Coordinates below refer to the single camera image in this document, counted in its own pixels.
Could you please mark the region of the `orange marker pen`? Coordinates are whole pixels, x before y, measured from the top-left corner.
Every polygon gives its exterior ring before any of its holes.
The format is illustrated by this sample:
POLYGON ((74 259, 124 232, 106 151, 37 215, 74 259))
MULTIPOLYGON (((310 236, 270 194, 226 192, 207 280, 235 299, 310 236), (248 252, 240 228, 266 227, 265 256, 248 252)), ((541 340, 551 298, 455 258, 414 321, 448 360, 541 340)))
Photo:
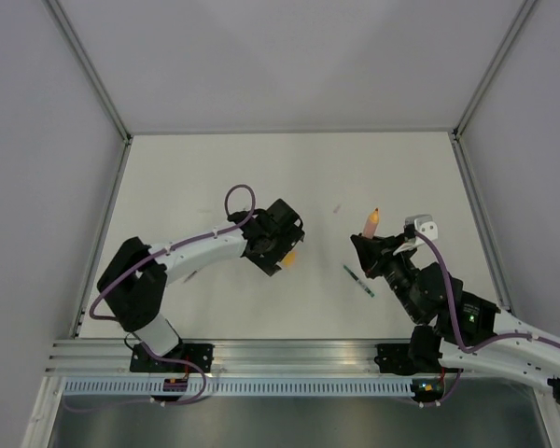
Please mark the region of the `orange marker pen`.
POLYGON ((380 211, 378 208, 375 208, 368 216, 365 225, 363 227, 363 231, 361 235, 364 238, 372 239, 375 236, 377 228, 380 222, 380 211))

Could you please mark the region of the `green gel pen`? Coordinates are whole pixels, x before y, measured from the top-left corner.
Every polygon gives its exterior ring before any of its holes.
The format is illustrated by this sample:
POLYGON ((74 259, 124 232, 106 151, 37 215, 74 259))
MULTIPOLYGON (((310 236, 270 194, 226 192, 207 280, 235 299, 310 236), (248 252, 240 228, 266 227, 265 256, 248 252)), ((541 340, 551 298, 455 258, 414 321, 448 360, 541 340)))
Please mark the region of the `green gel pen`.
POLYGON ((343 269, 349 274, 349 276, 357 283, 357 285, 371 298, 375 297, 374 292, 357 276, 354 271, 352 271, 347 265, 343 264, 343 269))

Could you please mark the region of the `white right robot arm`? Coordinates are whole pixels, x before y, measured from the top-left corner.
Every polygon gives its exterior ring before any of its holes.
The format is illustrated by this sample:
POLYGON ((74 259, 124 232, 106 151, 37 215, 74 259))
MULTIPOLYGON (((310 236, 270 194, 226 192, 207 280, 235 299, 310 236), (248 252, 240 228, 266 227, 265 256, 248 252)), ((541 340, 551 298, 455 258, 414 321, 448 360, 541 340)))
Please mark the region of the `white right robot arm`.
POLYGON ((408 342, 377 344, 380 372, 476 371, 549 393, 560 405, 560 338, 466 291, 419 231, 350 241, 365 276, 384 279, 414 323, 408 342))

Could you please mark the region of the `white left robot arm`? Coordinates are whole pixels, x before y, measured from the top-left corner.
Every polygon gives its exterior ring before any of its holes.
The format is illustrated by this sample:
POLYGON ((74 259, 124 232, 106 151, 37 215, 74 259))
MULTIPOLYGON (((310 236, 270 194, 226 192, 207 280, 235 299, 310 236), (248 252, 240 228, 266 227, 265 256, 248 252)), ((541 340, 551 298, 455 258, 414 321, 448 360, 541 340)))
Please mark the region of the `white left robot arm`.
POLYGON ((183 241, 147 245, 130 238, 106 267, 97 289, 115 320, 147 347, 152 361, 163 371, 175 371, 185 351, 161 311, 166 287, 231 259, 248 259, 273 276, 304 235, 300 215, 278 199, 266 209, 233 213, 227 225, 183 241))

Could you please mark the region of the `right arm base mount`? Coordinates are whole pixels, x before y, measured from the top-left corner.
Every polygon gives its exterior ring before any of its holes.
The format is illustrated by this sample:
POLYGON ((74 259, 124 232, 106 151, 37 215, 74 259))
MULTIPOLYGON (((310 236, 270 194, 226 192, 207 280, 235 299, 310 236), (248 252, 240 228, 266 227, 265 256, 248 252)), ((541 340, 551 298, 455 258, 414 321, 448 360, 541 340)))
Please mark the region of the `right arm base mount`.
POLYGON ((412 376, 418 373, 442 373, 442 367, 422 366, 415 363, 408 355, 409 345, 406 343, 378 343, 375 345, 374 363, 380 373, 399 376, 412 376))

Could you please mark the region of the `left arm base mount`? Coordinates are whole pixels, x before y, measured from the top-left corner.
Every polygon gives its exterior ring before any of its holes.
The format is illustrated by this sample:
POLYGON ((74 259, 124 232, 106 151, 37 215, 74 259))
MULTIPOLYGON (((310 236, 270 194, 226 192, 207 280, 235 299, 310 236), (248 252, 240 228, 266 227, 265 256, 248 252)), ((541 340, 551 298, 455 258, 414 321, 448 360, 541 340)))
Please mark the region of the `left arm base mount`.
POLYGON ((135 373, 204 373, 211 371, 215 346, 210 343, 182 343, 171 352, 153 356, 142 343, 133 347, 130 372, 135 373))

